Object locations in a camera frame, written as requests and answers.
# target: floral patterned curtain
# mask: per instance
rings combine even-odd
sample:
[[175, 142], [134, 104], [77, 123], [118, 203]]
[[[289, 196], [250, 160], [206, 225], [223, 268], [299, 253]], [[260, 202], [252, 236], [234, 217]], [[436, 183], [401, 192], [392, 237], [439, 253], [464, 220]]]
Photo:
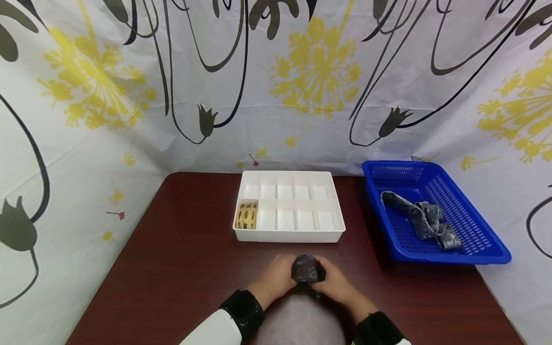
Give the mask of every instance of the floral patterned curtain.
[[545, 0], [0, 0], [0, 342], [63, 343], [171, 172], [412, 159], [511, 250], [479, 270], [546, 343], [550, 34]]

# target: yellow flower print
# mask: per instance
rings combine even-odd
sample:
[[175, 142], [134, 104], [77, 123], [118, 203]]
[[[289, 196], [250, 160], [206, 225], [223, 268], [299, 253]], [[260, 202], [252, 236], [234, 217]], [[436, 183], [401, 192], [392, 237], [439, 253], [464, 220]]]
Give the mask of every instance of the yellow flower print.
[[129, 167], [133, 166], [134, 164], [136, 164], [136, 159], [134, 159], [134, 155], [132, 154], [132, 141], [134, 141], [134, 138], [132, 138], [130, 140], [130, 144], [129, 144], [129, 150], [128, 151], [125, 151], [125, 153], [123, 154], [123, 161], [126, 163], [126, 165], [128, 165]]
[[504, 85], [500, 89], [494, 89], [493, 91], [498, 91], [501, 96], [505, 97], [521, 83], [521, 73], [519, 70], [516, 70], [511, 78], [504, 79], [503, 83]]
[[289, 76], [291, 64], [287, 59], [276, 55], [276, 65], [272, 65], [271, 69], [276, 70], [276, 73], [273, 74], [271, 77], [278, 76], [280, 78], [286, 79]]
[[539, 154], [545, 161], [551, 155], [549, 129], [552, 126], [552, 49], [537, 60], [537, 66], [527, 72], [516, 70], [494, 90], [507, 99], [492, 99], [480, 104], [483, 113], [477, 126], [506, 139], [516, 150], [524, 152], [520, 161], [533, 162]]
[[[540, 142], [533, 142], [532, 140], [526, 140], [522, 143], [519, 143], [516, 148], [518, 150], [524, 149], [525, 155], [521, 157], [519, 160], [523, 163], [531, 163], [533, 162], [533, 158], [541, 153], [541, 150], [544, 148], [552, 147], [552, 143], [547, 143], [546, 140], [548, 137], [552, 134], [552, 132], [548, 133], [547, 136], [545, 136]], [[549, 159], [546, 159], [550, 154], [547, 152], [541, 153], [541, 158], [550, 161]]]
[[57, 79], [38, 78], [47, 91], [42, 95], [66, 103], [67, 126], [84, 123], [90, 129], [134, 126], [157, 98], [147, 87], [146, 75], [132, 65], [122, 65], [124, 58], [115, 45], [100, 46], [83, 0], [77, 0], [86, 23], [87, 35], [70, 39], [57, 28], [49, 28], [58, 49], [44, 54], [57, 71]]
[[103, 240], [104, 240], [105, 242], [114, 241], [114, 239], [113, 239], [113, 233], [112, 233], [111, 231], [106, 231], [106, 232], [104, 232], [102, 238], [103, 238]]
[[126, 198], [126, 196], [123, 194], [123, 192], [120, 189], [118, 189], [115, 186], [115, 183], [113, 182], [113, 180], [111, 181], [111, 184], [113, 185], [113, 195], [109, 197], [109, 202], [113, 207], [115, 207], [119, 205], [119, 202], [124, 198]]
[[491, 115], [500, 107], [500, 101], [498, 99], [491, 99], [487, 103], [480, 104], [477, 107], [477, 113], [485, 113], [485, 115]]
[[483, 164], [483, 163], [497, 160], [498, 158], [499, 157], [495, 157], [495, 158], [491, 158], [490, 160], [476, 162], [474, 156], [465, 156], [464, 158], [462, 158], [462, 161], [460, 162], [460, 167], [462, 168], [462, 170], [466, 171], [469, 168], [471, 168], [471, 166], [474, 164]]
[[295, 108], [297, 115], [324, 114], [330, 119], [334, 110], [343, 109], [345, 102], [357, 94], [355, 83], [362, 68], [351, 61], [355, 42], [342, 40], [352, 4], [349, 0], [339, 28], [326, 28], [321, 18], [312, 17], [306, 32], [289, 35], [288, 57], [275, 57], [270, 77], [278, 81], [269, 93], [276, 98], [282, 96], [282, 105]]
[[262, 149], [256, 149], [255, 150], [255, 157], [266, 157], [267, 156], [267, 145], [268, 140], [264, 143], [264, 147]]
[[306, 133], [310, 129], [310, 127], [311, 127], [311, 125], [308, 125], [307, 128], [305, 128], [301, 133], [288, 136], [285, 139], [285, 144], [288, 145], [289, 147], [295, 147], [295, 145], [297, 145], [297, 142], [299, 141], [299, 138], [301, 137], [301, 135]]
[[125, 152], [123, 160], [125, 161], [126, 165], [130, 167], [136, 164], [136, 159], [134, 159], [134, 156], [130, 152]]
[[544, 151], [541, 156], [545, 161], [552, 161], [552, 150]]

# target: black stem print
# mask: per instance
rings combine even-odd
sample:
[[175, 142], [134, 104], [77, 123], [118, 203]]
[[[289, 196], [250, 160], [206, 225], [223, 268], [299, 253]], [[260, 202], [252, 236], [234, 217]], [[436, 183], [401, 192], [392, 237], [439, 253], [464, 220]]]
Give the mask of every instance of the black stem print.
[[132, 18], [132, 26], [130, 26], [128, 23], [126, 23], [126, 26], [129, 27], [129, 29], [132, 31], [131, 33], [131, 36], [133, 35], [134, 38], [136, 38], [136, 36], [138, 37], [141, 37], [141, 38], [150, 38], [152, 37], [153, 35], [155, 35], [157, 33], [157, 31], [159, 30], [159, 14], [157, 13], [157, 7], [155, 6], [155, 3], [153, 2], [153, 0], [151, 0], [151, 5], [153, 6], [153, 12], [155, 13], [155, 18], [156, 18], [156, 23], [155, 23], [155, 27], [151, 30], [151, 33], [149, 34], [140, 34], [136, 28], [134, 28], [134, 9], [136, 7], [136, 4], [134, 3], [134, 0], [133, 0], [133, 7], [132, 7], [132, 14], [133, 14], [133, 18]]
[[366, 41], [369, 41], [371, 40], [372, 38], [374, 38], [378, 32], [380, 32], [380, 27], [385, 25], [385, 22], [387, 22], [387, 19], [389, 18], [389, 16], [391, 15], [391, 12], [393, 12], [393, 9], [395, 8], [395, 5], [397, 4], [397, 1], [398, 0], [394, 0], [393, 3], [391, 4], [391, 7], [389, 8], [389, 10], [387, 11], [387, 13], [385, 14], [385, 16], [383, 17], [383, 19], [381, 20], [381, 22], [378, 21], [378, 26], [374, 29], [374, 31], [372, 31], [371, 34], [368, 35], [368, 37], [366, 37], [365, 39], [362, 40], [362, 42], [366, 42]]
[[40, 202], [40, 206], [38, 207], [38, 210], [36, 210], [35, 214], [30, 218], [31, 222], [36, 222], [40, 219], [42, 214], [44, 214], [44, 211], [46, 211], [46, 208], [48, 207], [48, 203], [50, 202], [50, 178], [48, 177], [48, 171], [46, 170], [46, 164], [44, 163], [44, 159], [42, 158], [42, 154], [40, 153], [40, 150], [38, 148], [38, 145], [36, 144], [36, 141], [33, 138], [33, 135], [30, 133], [29, 129], [25, 124], [23, 123], [22, 119], [17, 115], [15, 110], [13, 110], [12, 106], [9, 105], [8, 101], [0, 94], [0, 100], [6, 108], [9, 110], [10, 113], [12, 113], [13, 117], [23, 130], [25, 132], [25, 135], [27, 136], [27, 140], [29, 140], [29, 143], [31, 144], [31, 148], [33, 149], [33, 153], [36, 158], [36, 162], [38, 164], [39, 170], [40, 170], [40, 177], [42, 178], [43, 182], [43, 194], [42, 194], [42, 201]]
[[33, 279], [31, 280], [31, 282], [29, 283], [29, 285], [27, 285], [27, 287], [21, 291], [17, 296], [15, 296], [14, 298], [10, 299], [9, 301], [6, 301], [4, 303], [1, 303], [0, 304], [0, 309], [2, 308], [5, 308], [7, 307], [8, 305], [14, 303], [15, 301], [17, 301], [18, 299], [20, 299], [21, 297], [23, 297], [23, 295], [25, 295], [27, 292], [29, 292], [29, 290], [33, 287], [33, 285], [36, 283], [36, 280], [38, 279], [38, 273], [39, 273], [39, 267], [38, 267], [38, 260], [36, 259], [36, 253], [34, 251], [34, 248], [31, 248], [29, 250], [29, 252], [31, 253], [31, 258], [33, 259], [33, 265], [35, 267], [35, 275], [33, 277]]
[[132, 0], [131, 3], [132, 7], [132, 25], [130, 27], [130, 36], [129, 39], [126, 40], [126, 42], [123, 43], [123, 45], [129, 45], [134, 43], [136, 40], [136, 36], [138, 34], [138, 10], [136, 8], [136, 0]]
[[[40, 206], [38, 207], [38, 210], [35, 212], [35, 214], [30, 218], [31, 222], [36, 222], [40, 219], [40, 217], [44, 214], [44, 211], [46, 211], [46, 208], [48, 207], [48, 203], [50, 201], [50, 179], [48, 177], [48, 171], [46, 170], [46, 164], [44, 163], [44, 159], [42, 158], [42, 154], [40, 153], [40, 150], [38, 148], [38, 145], [36, 144], [36, 141], [34, 140], [32, 134], [30, 133], [29, 129], [25, 124], [23, 123], [22, 119], [17, 115], [15, 110], [12, 108], [12, 106], [8, 103], [8, 101], [0, 94], [0, 100], [6, 108], [12, 113], [13, 117], [21, 127], [21, 129], [25, 132], [25, 135], [27, 136], [27, 139], [29, 140], [29, 143], [31, 144], [31, 147], [33, 149], [36, 162], [40, 169], [40, 175], [42, 177], [43, 181], [43, 195], [42, 195], [42, 201], [40, 203]], [[7, 307], [8, 305], [14, 303], [18, 299], [20, 299], [23, 295], [25, 295], [36, 283], [36, 280], [38, 279], [39, 274], [39, 265], [38, 260], [36, 259], [36, 253], [34, 251], [34, 248], [31, 248], [30, 250], [31, 258], [33, 259], [33, 265], [35, 267], [35, 275], [30, 284], [21, 291], [17, 296], [10, 299], [9, 301], [6, 301], [4, 303], [0, 304], [0, 309]]]
[[241, 85], [240, 85], [240, 93], [238, 94], [238, 98], [236, 100], [236, 104], [234, 105], [234, 109], [232, 109], [232, 113], [230, 114], [230, 116], [224, 120], [223, 122], [219, 123], [219, 124], [215, 124], [213, 127], [214, 128], [221, 128], [221, 127], [224, 127], [226, 126], [228, 123], [230, 123], [230, 121], [232, 121], [232, 119], [234, 118], [234, 116], [236, 115], [237, 111], [238, 111], [238, 107], [240, 106], [240, 103], [241, 103], [241, 98], [243, 96], [243, 87], [245, 85], [245, 76], [246, 76], [246, 72], [247, 72], [247, 55], [249, 54], [249, 16], [247, 15], [247, 11], [249, 9], [249, 6], [248, 6], [248, 3], [247, 3], [247, 0], [244, 1], [243, 3], [244, 7], [245, 7], [245, 53], [243, 54], [243, 74], [242, 74], [242, 81], [241, 81]]
[[[178, 122], [176, 121], [176, 114], [174, 112], [174, 80], [173, 80], [174, 78], [173, 78], [173, 63], [172, 63], [171, 25], [170, 25], [170, 22], [169, 22], [169, 12], [168, 12], [167, 0], [163, 0], [163, 6], [164, 6], [164, 11], [165, 11], [165, 23], [166, 23], [166, 26], [167, 26], [167, 41], [168, 41], [168, 46], [169, 46], [169, 68], [170, 68], [170, 72], [171, 72], [171, 101], [170, 101], [170, 104], [171, 104], [171, 114], [172, 114], [173, 123], [174, 123], [176, 129], [178, 130], [178, 132], [180, 132], [180, 134], [184, 138], [186, 138], [192, 144], [199, 145], [199, 144], [203, 143], [207, 137], [204, 136], [203, 139], [201, 139], [199, 142], [193, 141], [186, 134], [184, 134], [182, 129], [180, 129], [180, 126], [178, 125]], [[147, 11], [147, 9], [146, 9], [146, 13], [147, 13], [148, 19], [150, 21], [150, 27], [153, 30], [151, 17], [150, 17], [149, 12]], [[161, 54], [160, 53], [158, 53], [158, 58], [159, 58], [159, 60], [161, 60]], [[166, 77], [165, 77], [164, 90], [165, 90], [165, 93], [166, 93], [165, 94], [165, 99], [168, 99], [167, 86], [166, 86]], [[167, 111], [168, 111], [168, 109], [167, 109], [168, 106], [169, 106], [169, 104], [168, 104], [168, 101], [167, 101], [167, 103], [165, 104], [165, 107], [166, 107], [165, 109]]]
[[482, 47], [480, 47], [477, 51], [475, 51], [474, 53], [472, 53], [468, 58], [466, 58], [464, 61], [462, 61], [461, 63], [455, 65], [455, 66], [452, 66], [452, 67], [448, 67], [448, 68], [437, 68], [435, 66], [435, 52], [437, 50], [437, 42], [439, 41], [439, 36], [441, 34], [441, 29], [443, 28], [443, 23], [445, 21], [445, 18], [447, 16], [447, 11], [450, 7], [450, 3], [452, 2], [452, 0], [449, 0], [448, 3], [447, 3], [447, 7], [445, 9], [445, 13], [443, 13], [443, 18], [441, 19], [441, 23], [439, 24], [439, 29], [437, 30], [437, 36], [435, 37], [435, 41], [433, 43], [433, 52], [431, 54], [431, 71], [433, 72], [434, 75], [436, 76], [442, 76], [442, 75], [446, 75], [446, 74], [449, 74], [457, 69], [459, 69], [460, 67], [464, 66], [468, 61], [470, 61], [471, 59], [473, 59], [474, 57], [476, 57], [477, 55], [479, 55], [482, 51], [484, 51], [487, 47], [489, 47], [491, 44], [493, 44], [506, 30], [508, 30], [509, 27], [511, 27], [515, 22], [516, 20], [518, 20], [518, 18], [520, 17], [520, 15], [524, 12], [524, 10], [527, 8], [527, 5], [531, 2], [531, 1], [534, 1], [534, 0], [526, 0], [525, 1], [525, 4], [523, 4], [521, 6], [521, 8], [519, 9], [519, 11], [512, 17], [512, 19], [492, 38], [490, 39], [487, 43], [485, 43]]
[[437, 12], [440, 13], [440, 14], [446, 14], [446, 13], [450, 13], [450, 11], [452, 11], [451, 9], [448, 10], [448, 11], [441, 10], [441, 7], [439, 5], [439, 0], [436, 0], [435, 3], [437, 4]]
[[[399, 14], [399, 18], [397, 19], [397, 22], [395, 23], [395, 25], [399, 22], [399, 20], [401, 20], [401, 17], [402, 17], [402, 13], [404, 12], [405, 8], [406, 8], [406, 4], [408, 3], [408, 0], [405, 1], [405, 4], [402, 6], [402, 10], [401, 10], [401, 13]], [[393, 35], [394, 35], [394, 31], [391, 33], [391, 35], [389, 36], [389, 38], [387, 39], [387, 42], [385, 43], [385, 46], [383, 47], [383, 50], [381, 51], [381, 54], [380, 54], [380, 57], [378, 59], [378, 62], [376, 63], [376, 66], [374, 67], [374, 70], [372, 72], [372, 75], [370, 76], [370, 79], [368, 80], [368, 83], [366, 84], [366, 87], [364, 88], [364, 91], [362, 92], [362, 95], [360, 96], [360, 98], [358, 99], [356, 105], [354, 106], [354, 109], [353, 111], [351, 112], [351, 115], [349, 116], [349, 121], [356, 115], [358, 115], [358, 112], [360, 111], [360, 108], [361, 108], [361, 103], [364, 103], [363, 100], [365, 99], [365, 96], [366, 96], [366, 93], [368, 92], [368, 88], [370, 87], [371, 83], [372, 83], [372, 80], [374, 79], [374, 76], [376, 75], [376, 72], [378, 71], [378, 67], [381, 63], [381, 61], [383, 60], [383, 57], [385, 55], [385, 52], [387, 51], [387, 48], [389, 47], [389, 44], [391, 43], [391, 39], [393, 39]]]
[[180, 7], [179, 5], [177, 5], [176, 0], [172, 0], [172, 2], [176, 6], [176, 8], [178, 8], [182, 12], [187, 12], [190, 9], [188, 6], [186, 6], [186, 1], [184, 1], [184, 0], [182, 0], [182, 3], [184, 4], [184, 7]]
[[240, 23], [239, 23], [239, 28], [238, 28], [238, 33], [236, 35], [236, 40], [234, 41], [234, 45], [232, 47], [232, 49], [230, 50], [230, 53], [224, 58], [224, 60], [222, 60], [221, 62], [217, 63], [216, 65], [207, 65], [205, 63], [205, 61], [203, 60], [202, 56], [201, 56], [201, 53], [199, 52], [199, 45], [198, 45], [198, 41], [197, 39], [195, 38], [195, 32], [194, 32], [194, 28], [192, 26], [192, 19], [190, 17], [190, 12], [189, 11], [186, 11], [186, 14], [188, 15], [188, 22], [190, 24], [190, 30], [192, 31], [192, 37], [194, 39], [194, 43], [195, 43], [195, 49], [197, 50], [198, 52], [198, 56], [199, 56], [199, 61], [201, 61], [201, 64], [203, 65], [203, 68], [207, 71], [207, 72], [216, 72], [218, 70], [220, 70], [221, 68], [223, 68], [229, 61], [230, 59], [232, 58], [232, 56], [234, 55], [234, 52], [236, 51], [236, 48], [238, 47], [238, 43], [240, 42], [240, 38], [241, 38], [241, 33], [242, 33], [242, 30], [243, 30], [243, 21], [244, 21], [244, 18], [245, 20], [247, 21], [248, 18], [247, 18], [247, 10], [245, 11], [245, 14], [244, 14], [244, 1], [245, 0], [241, 0], [241, 8], [240, 8]]
[[[395, 23], [395, 25], [401, 20], [401, 16], [406, 8], [406, 5], [407, 5], [407, 2], [405, 2], [405, 4], [403, 5], [402, 7], [402, 10], [401, 10], [401, 13], [399, 14], [399, 17], [397, 18], [397, 22]], [[387, 70], [387, 68], [389, 67], [389, 65], [392, 63], [392, 61], [395, 59], [395, 56], [397, 55], [397, 53], [399, 52], [399, 50], [402, 48], [402, 45], [405, 43], [405, 41], [408, 39], [408, 37], [410, 36], [410, 33], [412, 32], [412, 30], [414, 29], [414, 27], [416, 26], [416, 24], [418, 23], [419, 19], [421, 18], [421, 16], [424, 14], [424, 12], [426, 11], [427, 7], [429, 6], [429, 4], [431, 3], [431, 0], [427, 0], [427, 2], [424, 4], [424, 6], [422, 7], [420, 13], [418, 13], [418, 16], [416, 17], [416, 19], [414, 19], [412, 25], [410, 26], [410, 28], [408, 29], [408, 32], [406, 33], [406, 35], [403, 37], [402, 41], [400, 42], [399, 46], [397, 47], [397, 49], [395, 50], [395, 52], [393, 53], [393, 55], [391, 56], [391, 58], [389, 59], [389, 61], [387, 62], [387, 65], [383, 68], [382, 72], [380, 73], [380, 75], [378, 76], [378, 78], [376, 79], [376, 81], [374, 82], [374, 84], [371, 86], [371, 89], [368, 91], [368, 88], [370, 87], [370, 84], [377, 72], [377, 69], [383, 59], [383, 56], [385, 54], [385, 50], [387, 50], [387, 47], [389, 46], [389, 44], [391, 43], [391, 39], [393, 38], [393, 34], [394, 34], [394, 31], [391, 33], [391, 35], [389, 36], [389, 39], [384, 47], [384, 50], [382, 52], [382, 54], [380, 55], [380, 59], [378, 61], [378, 63], [376, 64], [376, 67], [374, 68], [374, 71], [372, 73], [372, 76], [370, 77], [370, 80], [368, 81], [368, 84], [366, 85], [366, 87], [364, 88], [364, 92], [362, 94], [362, 96], [360, 97], [359, 101], [357, 102], [357, 104], [355, 105], [355, 108], [353, 109], [353, 112], [351, 113], [351, 116], [349, 117], [349, 120], [351, 120], [351, 118], [353, 119], [353, 122], [351, 123], [351, 128], [349, 129], [349, 142], [352, 144], [352, 145], [356, 145], [356, 146], [362, 146], [362, 147], [368, 147], [370, 145], [372, 145], [373, 143], [375, 143], [376, 141], [379, 140], [376, 139], [374, 140], [373, 142], [369, 143], [369, 144], [359, 144], [359, 143], [356, 143], [353, 141], [353, 128], [354, 128], [354, 124], [355, 122], [357, 121], [357, 117], [358, 117], [358, 114], [360, 113], [360, 110], [362, 109], [362, 106], [364, 105], [364, 102], [366, 102], [366, 99], [368, 98], [368, 96], [370, 95], [370, 93], [372, 92], [372, 90], [374, 89], [374, 87], [376, 86], [376, 84], [378, 83], [379, 79], [381, 79], [383, 73], [385, 73], [385, 71]]]
[[510, 7], [511, 4], [514, 3], [514, 0], [509, 0], [509, 2], [506, 4], [506, 6], [502, 7], [502, 5], [504, 5], [504, 0], [502, 0], [500, 2], [500, 6], [498, 6], [498, 13], [501, 14], [503, 13], [504, 11], [506, 11], [508, 9], [508, 7]]
[[446, 101], [443, 105], [441, 105], [439, 108], [435, 109], [434, 111], [432, 111], [431, 113], [427, 114], [426, 116], [422, 117], [421, 119], [419, 120], [416, 120], [412, 123], [409, 123], [409, 124], [405, 124], [405, 125], [399, 125], [397, 128], [408, 128], [408, 127], [412, 127], [412, 126], [415, 126], [427, 119], [429, 119], [431, 116], [433, 116], [435, 113], [441, 111], [443, 108], [445, 108], [447, 105], [449, 105], [456, 97], [458, 97], [458, 95], [469, 85], [469, 83], [475, 78], [475, 76], [477, 76], [479, 74], [479, 72], [481, 72], [481, 70], [483, 69], [483, 67], [485, 67], [485, 65], [487, 65], [487, 63], [492, 59], [492, 57], [496, 54], [496, 52], [500, 49], [500, 47], [504, 44], [504, 42], [506, 42], [506, 40], [512, 35], [512, 33], [515, 31], [516, 27], [523, 21], [523, 19], [526, 17], [526, 15], [529, 13], [529, 11], [531, 10], [531, 8], [533, 7], [533, 5], [535, 4], [535, 1], [536, 0], [530, 0], [530, 4], [529, 6], [527, 6], [525, 8], [525, 11], [523, 12], [523, 14], [519, 17], [518, 21], [516, 22], [516, 24], [510, 29], [510, 31], [506, 34], [506, 36], [502, 39], [502, 41], [493, 49], [493, 51], [491, 52], [491, 54], [485, 59], [485, 61], [483, 62], [483, 64], [481, 66], [479, 66], [479, 68], [474, 72], [473, 75], [471, 75], [471, 77], [468, 79], [468, 81], [466, 81], [464, 83], [464, 85], [462, 85], [462, 87], [451, 97], [449, 98], [448, 101]]
[[533, 220], [533, 217], [535, 217], [535, 214], [537, 214], [538, 211], [540, 211], [543, 207], [545, 207], [546, 205], [548, 205], [549, 203], [552, 203], [552, 197], [550, 198], [547, 198], [546, 200], [544, 200], [543, 202], [541, 202], [540, 204], [538, 204], [537, 206], [535, 206], [534, 209], [531, 210], [531, 212], [529, 212], [529, 215], [527, 216], [527, 220], [526, 220], [526, 228], [527, 228], [527, 234], [529, 235], [529, 238], [531, 239], [531, 242], [533, 243], [533, 245], [535, 245], [535, 247], [546, 257], [552, 259], [552, 254], [549, 254], [547, 253], [540, 245], [539, 243], [535, 240], [535, 237], [533, 236], [533, 230], [531, 229], [531, 221]]
[[393, 27], [391, 30], [388, 30], [388, 31], [385, 31], [382, 26], [383, 24], [380, 24], [379, 22], [379, 18], [378, 18], [378, 29], [379, 31], [384, 34], [384, 35], [389, 35], [390, 33], [392, 33], [393, 31], [397, 31], [399, 30], [400, 28], [402, 28], [403, 25], [406, 24], [406, 22], [410, 19], [410, 16], [412, 15], [412, 12], [414, 12], [414, 8], [416, 7], [416, 2], [417, 0], [414, 0], [414, 4], [412, 5], [412, 8], [410, 9], [410, 12], [408, 13], [408, 15], [406, 16], [405, 20], [402, 21], [402, 23], [400, 23], [399, 25], [396, 25], [395, 27]]
[[[167, 0], [163, 0], [164, 4], [164, 10], [165, 14], [167, 13]], [[150, 28], [153, 30], [153, 22], [151, 21], [150, 11], [147, 9], [146, 6], [146, 15], [148, 18], [148, 21], [150, 22]], [[161, 57], [161, 51], [159, 50], [159, 42], [157, 41], [157, 35], [153, 35], [153, 43], [155, 44], [155, 50], [157, 52], [157, 61], [159, 61], [159, 70], [161, 73], [161, 81], [163, 83], [163, 95], [164, 95], [164, 103], [165, 103], [165, 116], [169, 113], [169, 93], [168, 93], [168, 87], [167, 87], [167, 75], [165, 73], [165, 67], [163, 65], [163, 58]]]

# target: brown wooden table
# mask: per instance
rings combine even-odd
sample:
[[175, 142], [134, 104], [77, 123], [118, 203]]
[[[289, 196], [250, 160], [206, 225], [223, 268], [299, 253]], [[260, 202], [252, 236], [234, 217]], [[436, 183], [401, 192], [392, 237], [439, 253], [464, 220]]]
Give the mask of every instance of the brown wooden table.
[[[347, 227], [334, 244], [238, 242], [240, 178], [167, 177], [68, 344], [178, 344], [278, 253], [326, 256], [413, 344], [522, 344], [475, 267], [390, 260], [362, 178], [334, 178]], [[354, 336], [347, 311], [327, 300], [286, 296], [266, 315], [252, 343], [334, 345]]]

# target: black leaf print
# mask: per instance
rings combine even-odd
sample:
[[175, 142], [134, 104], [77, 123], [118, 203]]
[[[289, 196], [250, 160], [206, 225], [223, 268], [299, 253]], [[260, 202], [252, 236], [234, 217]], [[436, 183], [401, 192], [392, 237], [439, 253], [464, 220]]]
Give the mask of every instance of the black leaf print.
[[280, 28], [279, 2], [283, 2], [288, 5], [289, 12], [293, 18], [297, 18], [299, 16], [299, 5], [297, 4], [297, 0], [257, 0], [255, 5], [251, 8], [249, 17], [251, 30], [255, 30], [257, 28], [257, 24], [262, 18], [263, 13], [268, 8], [270, 11], [270, 24], [268, 25], [267, 38], [269, 40], [273, 40], [274, 37], [276, 37], [276, 33], [278, 33], [278, 29]]
[[217, 18], [220, 16], [219, 0], [213, 0], [213, 12]]
[[118, 21], [128, 24], [129, 14], [126, 12], [123, 0], [103, 0], [103, 2]]
[[309, 21], [314, 14], [314, 9], [316, 8], [316, 0], [307, 0], [307, 5], [309, 6]]
[[[527, 30], [531, 29], [538, 24], [545, 23], [545, 20], [552, 17], [552, 4], [548, 4], [541, 9], [536, 10], [527, 18], [525, 18], [516, 29], [516, 36], [519, 36], [525, 33]], [[535, 49], [538, 47], [544, 40], [546, 40], [552, 34], [552, 25], [549, 26], [542, 34], [540, 34], [531, 44], [529, 49]]]
[[[228, 1], [228, 4], [225, 0], [222, 0], [222, 3], [226, 7], [226, 10], [230, 10], [230, 7], [232, 7], [232, 0]], [[215, 12], [217, 18], [220, 16], [219, 0], [213, 0], [213, 12]]]
[[38, 21], [42, 25], [44, 25], [44, 22], [42, 21], [42, 19], [38, 15], [38, 12], [34, 8], [33, 3], [31, 2], [31, 0], [17, 0], [17, 2], [19, 2], [23, 7], [25, 7], [27, 9], [27, 11], [29, 11], [33, 16], [35, 16], [36, 19], [38, 19]]
[[[6, 0], [0, 0], [0, 15], [10, 17], [26, 29], [38, 33], [38, 28], [33, 21]], [[14, 62], [19, 57], [17, 43], [2, 24], [0, 24], [0, 56], [8, 62]]]
[[17, 44], [2, 24], [0, 24], [0, 42], [2, 42], [2, 44], [0, 44], [0, 56], [8, 62], [17, 60], [19, 56]]
[[136, 9], [136, 0], [132, 0], [131, 8], [132, 8], [132, 24], [130, 26], [130, 36], [129, 36], [129, 39], [127, 39], [126, 42], [123, 43], [123, 45], [129, 45], [134, 43], [138, 33], [138, 10]]
[[373, 0], [373, 14], [375, 19], [380, 19], [387, 6], [387, 0]]

